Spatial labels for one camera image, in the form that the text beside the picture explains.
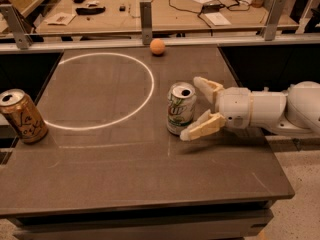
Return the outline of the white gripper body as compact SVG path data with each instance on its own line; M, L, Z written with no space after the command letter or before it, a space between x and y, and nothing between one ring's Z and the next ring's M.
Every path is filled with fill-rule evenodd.
M215 110L226 119L226 126L244 129L250 122L251 91L230 87L218 93Z

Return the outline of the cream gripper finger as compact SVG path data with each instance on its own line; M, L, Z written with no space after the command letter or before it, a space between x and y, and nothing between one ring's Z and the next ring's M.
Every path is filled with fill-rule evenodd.
M224 89L222 84L203 77L195 77L193 83L211 104L215 103L217 94Z
M195 122L180 133L182 141L192 141L218 132L226 124L226 118L219 112L205 111Z

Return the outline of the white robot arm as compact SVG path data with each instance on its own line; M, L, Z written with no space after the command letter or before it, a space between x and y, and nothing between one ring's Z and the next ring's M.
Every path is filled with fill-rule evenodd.
M193 83L214 108L181 132L183 141L208 136L222 128L259 127L284 136L320 134L319 83L304 81L281 92L225 88L202 77L194 78Z

